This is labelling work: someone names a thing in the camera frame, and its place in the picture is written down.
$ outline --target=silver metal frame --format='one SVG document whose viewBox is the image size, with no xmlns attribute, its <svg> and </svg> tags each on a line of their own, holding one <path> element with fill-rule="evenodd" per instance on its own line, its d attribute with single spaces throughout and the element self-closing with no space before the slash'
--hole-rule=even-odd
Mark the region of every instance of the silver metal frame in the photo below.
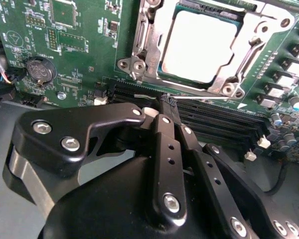
<svg viewBox="0 0 299 239">
<path fill-rule="evenodd" d="M 212 85 L 205 89 L 175 83 L 161 78 L 158 66 L 164 58 L 170 33 L 173 29 L 173 14 L 178 3 L 188 0 L 141 0 L 134 45 L 130 58 L 118 61 L 118 67 L 141 82 L 176 89 L 195 96 L 210 99 L 223 96 L 226 99 L 240 99 L 245 92 L 240 85 L 251 66 L 265 48 L 274 33 L 287 31 L 295 23 L 295 18 L 286 10 L 259 1 L 249 1 L 256 6 L 255 11 L 205 0 L 206 3 L 226 7 L 236 12 L 244 12 L 243 25 L 233 39 L 233 57 L 228 65 L 220 66 Z"/>
</svg>

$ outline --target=gray surface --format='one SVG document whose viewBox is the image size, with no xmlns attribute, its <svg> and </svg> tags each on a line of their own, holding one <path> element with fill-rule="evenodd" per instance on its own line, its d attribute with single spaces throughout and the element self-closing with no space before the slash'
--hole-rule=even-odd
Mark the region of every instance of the gray surface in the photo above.
<svg viewBox="0 0 299 239">
<path fill-rule="evenodd" d="M 14 122 L 25 111 L 7 104 L 0 108 L 0 239 L 35 239 L 44 225 L 36 206 L 9 190 L 2 179 Z"/>
</svg>

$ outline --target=black metal arm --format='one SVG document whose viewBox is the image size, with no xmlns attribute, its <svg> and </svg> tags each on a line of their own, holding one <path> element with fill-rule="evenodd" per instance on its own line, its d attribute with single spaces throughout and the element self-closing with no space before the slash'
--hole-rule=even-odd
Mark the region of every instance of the black metal arm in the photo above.
<svg viewBox="0 0 299 239">
<path fill-rule="evenodd" d="M 41 238 L 299 239 L 299 227 L 220 147 L 202 149 L 174 100 L 158 109 L 155 118 L 123 103 L 18 120 L 3 176 L 42 210 Z M 136 154 L 79 186 L 91 147 L 97 156 Z"/>
</svg>

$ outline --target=screw hole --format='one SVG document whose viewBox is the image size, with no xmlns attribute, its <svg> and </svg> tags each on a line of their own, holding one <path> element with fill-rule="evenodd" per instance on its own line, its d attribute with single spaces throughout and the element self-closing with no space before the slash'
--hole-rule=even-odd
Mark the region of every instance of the screw hole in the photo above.
<svg viewBox="0 0 299 239">
<path fill-rule="evenodd" d="M 168 162 L 169 162 L 171 165 L 174 165 L 174 164 L 175 164 L 175 161 L 172 160 L 171 158 L 168 158 L 167 160 L 168 160 Z"/>
<path fill-rule="evenodd" d="M 210 167 L 210 168 L 213 167 L 213 165 L 210 162 L 206 162 L 206 163 L 207 163 L 208 167 Z"/>
<path fill-rule="evenodd" d="M 237 97 L 237 98 L 240 98 L 240 97 L 242 97 L 242 96 L 243 96 L 243 93 L 242 93 L 242 92 L 238 91 L 238 92 L 236 93 L 236 97 Z"/>
<path fill-rule="evenodd" d="M 125 61 L 122 61 L 120 63 L 120 67 L 122 67 L 123 69 L 127 68 L 128 64 Z"/>
<path fill-rule="evenodd" d="M 262 31 L 262 32 L 266 32 L 266 31 L 268 31 L 268 27 L 267 27 L 267 26 L 263 26 L 263 28 L 261 28 L 261 31 Z"/>
<path fill-rule="evenodd" d="M 218 185 L 221 184 L 221 182 L 220 182 L 217 178 L 214 178 L 214 181 L 215 181 L 215 183 L 217 183 Z"/>
<path fill-rule="evenodd" d="M 281 21 L 280 26 L 287 27 L 289 24 L 290 24 L 290 19 L 285 18 L 284 20 Z"/>
<path fill-rule="evenodd" d="M 153 13 L 155 12 L 155 9 L 152 8 L 152 7 L 150 7 L 150 8 L 148 9 L 148 11 L 149 11 L 150 14 L 153 14 Z"/>
</svg>

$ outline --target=capacitor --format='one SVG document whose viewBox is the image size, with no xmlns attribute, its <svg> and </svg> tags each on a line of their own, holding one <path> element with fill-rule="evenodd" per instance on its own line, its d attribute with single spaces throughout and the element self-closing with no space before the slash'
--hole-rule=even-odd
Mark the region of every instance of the capacitor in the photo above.
<svg viewBox="0 0 299 239">
<path fill-rule="evenodd" d="M 279 150 L 282 151 L 282 152 L 285 152 L 290 148 L 287 145 L 286 141 L 283 140 L 283 139 L 278 142 L 278 146 L 279 146 Z"/>
<path fill-rule="evenodd" d="M 289 99 L 289 104 L 294 110 L 299 111 L 299 96 L 294 96 Z"/>
<path fill-rule="evenodd" d="M 297 140 L 293 133 L 287 133 L 284 135 L 284 140 L 286 141 L 286 144 L 288 146 L 293 146 L 295 143 L 297 143 Z"/>
<path fill-rule="evenodd" d="M 271 115 L 271 120 L 275 126 L 281 126 L 283 124 L 283 121 L 281 120 L 278 113 L 274 113 Z"/>
</svg>

